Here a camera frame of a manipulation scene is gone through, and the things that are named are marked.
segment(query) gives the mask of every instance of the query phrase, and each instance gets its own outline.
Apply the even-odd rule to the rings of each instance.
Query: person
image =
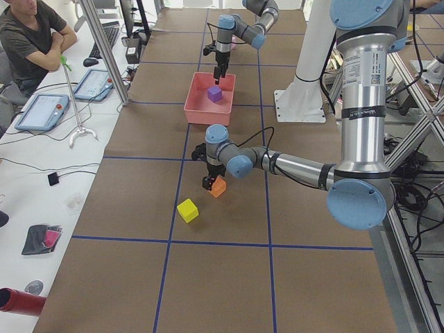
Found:
[[[42,0],[4,1],[9,6],[0,16],[0,42],[13,80],[22,94],[30,97],[48,71],[58,69],[61,53],[76,42],[77,36]]]
[[[416,12],[420,14],[444,14],[444,1],[441,0],[416,0]],[[410,9],[413,8],[413,0],[410,0]]]

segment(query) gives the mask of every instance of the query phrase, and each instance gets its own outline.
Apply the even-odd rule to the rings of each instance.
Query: pink bin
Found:
[[[207,96],[208,88],[215,85],[213,73],[194,73],[183,108],[188,122],[207,125],[219,123],[227,126],[230,123],[235,81],[236,76],[233,74],[226,74],[225,78],[221,78],[219,87],[222,89],[222,99],[213,103]]]

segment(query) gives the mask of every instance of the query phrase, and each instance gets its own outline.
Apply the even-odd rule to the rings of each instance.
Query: gray round object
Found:
[[[25,292],[32,295],[40,295],[43,290],[43,282],[40,280],[29,282],[25,287]]]

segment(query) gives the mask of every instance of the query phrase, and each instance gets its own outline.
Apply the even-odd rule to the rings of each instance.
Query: black t-shirt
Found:
[[[37,0],[36,19],[39,30],[34,31],[22,24],[8,6],[0,16],[0,40],[8,56],[14,81],[22,92],[30,85],[35,88],[42,82],[48,71],[26,59],[30,54],[41,51],[47,54],[52,45],[51,28],[61,31],[67,25],[54,9]]]

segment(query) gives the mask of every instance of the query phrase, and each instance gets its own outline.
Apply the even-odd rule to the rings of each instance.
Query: purple cube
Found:
[[[222,89],[217,85],[213,85],[211,88],[208,88],[207,95],[211,102],[219,102],[222,99]]]

